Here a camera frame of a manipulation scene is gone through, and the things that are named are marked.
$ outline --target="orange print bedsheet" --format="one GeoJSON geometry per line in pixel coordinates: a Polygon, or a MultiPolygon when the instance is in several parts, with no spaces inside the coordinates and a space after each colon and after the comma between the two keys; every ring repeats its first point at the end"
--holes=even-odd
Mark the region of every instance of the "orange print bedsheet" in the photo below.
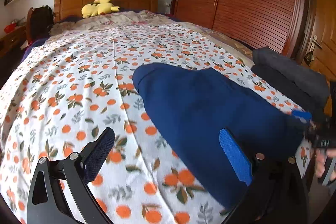
{"type": "MultiPolygon", "coordinates": [[[[221,223],[225,208],[146,114],[132,84],[134,70],[151,62],[190,70],[212,67],[283,112],[300,107],[254,75],[241,59],[164,16],[142,11],[96,18],[58,26],[1,89],[2,196],[25,223],[38,159],[61,160],[80,152],[111,127],[115,147],[88,187],[115,224],[221,223]]],[[[301,175],[309,158],[310,147],[303,141],[296,155],[301,175]]],[[[74,217],[84,222],[66,181],[60,183],[74,217]]]]}

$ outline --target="blue fabric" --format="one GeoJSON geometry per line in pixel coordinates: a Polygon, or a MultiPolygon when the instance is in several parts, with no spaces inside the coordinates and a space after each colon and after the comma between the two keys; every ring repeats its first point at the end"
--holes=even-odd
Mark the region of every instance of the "blue fabric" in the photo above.
{"type": "Polygon", "coordinates": [[[44,45],[44,43],[49,39],[49,37],[44,37],[44,38],[40,38],[37,39],[33,42],[33,44],[31,44],[30,46],[28,46],[28,48],[26,49],[22,59],[21,59],[21,63],[27,58],[28,54],[30,54],[30,52],[32,51],[32,49],[34,47],[39,47],[44,45]]]}
{"type": "Polygon", "coordinates": [[[162,136],[226,209],[243,197],[247,186],[219,144],[221,129],[229,129],[251,153],[281,160],[293,156],[303,138],[294,117],[212,68],[142,65],[133,84],[162,136]]]}
{"type": "Polygon", "coordinates": [[[226,154],[238,179],[249,186],[252,182],[252,164],[227,129],[219,133],[219,144],[226,154]]]}

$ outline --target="orange fruit pattern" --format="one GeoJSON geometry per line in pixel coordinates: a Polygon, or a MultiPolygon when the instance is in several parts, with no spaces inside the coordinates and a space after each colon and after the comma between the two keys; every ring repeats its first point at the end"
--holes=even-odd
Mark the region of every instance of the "orange fruit pattern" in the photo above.
{"type": "MultiPolygon", "coordinates": [[[[243,60],[208,40],[203,31],[148,11],[123,15],[85,19],[66,34],[50,37],[45,45],[33,48],[0,90],[4,144],[0,186],[21,223],[26,223],[27,183],[38,159],[61,160],[80,152],[106,127],[115,131],[115,147],[89,187],[113,222],[138,223],[142,217],[143,223],[168,223],[173,216],[178,224],[197,223],[199,212],[186,208],[200,208],[205,202],[213,208],[212,223],[223,221],[222,206],[147,114],[132,82],[134,70],[142,64],[212,68],[284,113],[301,109],[252,74],[243,60]]],[[[305,155],[300,148],[297,162],[303,174],[302,163],[307,166],[310,155],[308,144],[300,146],[305,155]]],[[[67,183],[60,181],[60,186],[70,195],[67,183]]],[[[76,207],[71,210],[80,215],[76,207]]]]}

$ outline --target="blue mesh pad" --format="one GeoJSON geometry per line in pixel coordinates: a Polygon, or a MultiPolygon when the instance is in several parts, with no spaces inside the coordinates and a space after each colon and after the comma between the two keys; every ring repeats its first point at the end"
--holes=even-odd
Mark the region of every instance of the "blue mesh pad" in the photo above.
{"type": "Polygon", "coordinates": [[[231,134],[222,129],[219,133],[219,143],[225,152],[238,179],[249,186],[252,182],[252,166],[245,153],[241,150],[231,134]]]}
{"type": "Polygon", "coordinates": [[[83,182],[87,185],[90,181],[94,181],[103,166],[108,154],[114,146],[114,131],[106,129],[100,136],[99,143],[83,163],[83,182]]]}

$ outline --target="pikachu plush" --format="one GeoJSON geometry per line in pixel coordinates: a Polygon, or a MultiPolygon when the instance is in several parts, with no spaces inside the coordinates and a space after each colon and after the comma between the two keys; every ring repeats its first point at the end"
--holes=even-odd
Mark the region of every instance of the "pikachu plush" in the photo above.
{"type": "Polygon", "coordinates": [[[82,9],[83,18],[94,17],[100,14],[108,14],[111,11],[119,12],[119,6],[113,6],[111,0],[95,0],[82,9]]]}

